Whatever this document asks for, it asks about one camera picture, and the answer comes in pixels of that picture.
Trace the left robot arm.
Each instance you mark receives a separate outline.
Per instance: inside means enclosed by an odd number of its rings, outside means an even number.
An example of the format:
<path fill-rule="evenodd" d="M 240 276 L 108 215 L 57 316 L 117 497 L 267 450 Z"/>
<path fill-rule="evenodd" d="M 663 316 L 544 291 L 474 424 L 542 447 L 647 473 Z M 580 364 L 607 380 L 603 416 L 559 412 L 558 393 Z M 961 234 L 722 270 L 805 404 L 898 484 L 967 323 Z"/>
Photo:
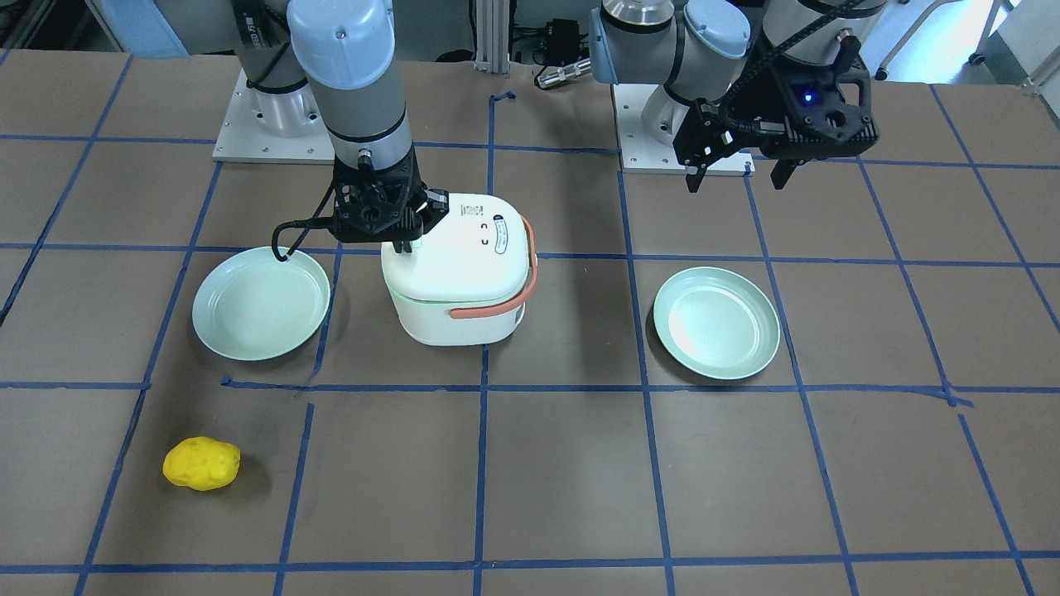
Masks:
<path fill-rule="evenodd" d="M 651 84 L 643 123 L 696 192 L 708 166 L 753 147 L 781 190 L 798 166 L 874 147 L 862 60 L 883 1 L 768 1 L 760 29 L 728 1 L 602 1 L 588 37 L 593 75 Z"/>

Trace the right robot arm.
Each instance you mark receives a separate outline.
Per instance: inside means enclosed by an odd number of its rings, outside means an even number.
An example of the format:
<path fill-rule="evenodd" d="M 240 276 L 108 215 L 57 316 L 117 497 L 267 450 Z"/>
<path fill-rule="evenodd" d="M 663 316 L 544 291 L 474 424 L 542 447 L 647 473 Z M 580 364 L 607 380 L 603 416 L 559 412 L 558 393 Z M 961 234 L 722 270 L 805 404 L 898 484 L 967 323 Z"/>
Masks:
<path fill-rule="evenodd" d="M 420 177 L 412 125 L 393 63 L 389 1 L 266 1 L 230 4 L 238 40 L 260 50 L 264 67 L 247 86 L 261 92 L 307 89 L 334 150 L 332 178 L 308 220 L 275 227 L 270 250 L 280 262 L 285 230 L 323 229 L 341 243 L 390 243 L 410 253 L 448 214 L 448 193 Z"/>

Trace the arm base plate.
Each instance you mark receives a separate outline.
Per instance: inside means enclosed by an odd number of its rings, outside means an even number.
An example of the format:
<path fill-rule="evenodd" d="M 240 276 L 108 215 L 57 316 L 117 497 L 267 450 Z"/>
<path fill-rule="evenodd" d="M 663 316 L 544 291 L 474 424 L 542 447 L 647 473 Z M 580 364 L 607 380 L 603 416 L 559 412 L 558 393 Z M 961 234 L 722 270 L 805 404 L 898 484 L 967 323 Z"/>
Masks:
<path fill-rule="evenodd" d="M 672 146 L 687 106 L 660 84 L 614 84 L 614 124 L 628 174 L 684 175 Z"/>
<path fill-rule="evenodd" d="M 311 88 L 266 94 L 238 72 L 212 152 L 220 162 L 326 165 L 334 159 L 329 133 Z"/>

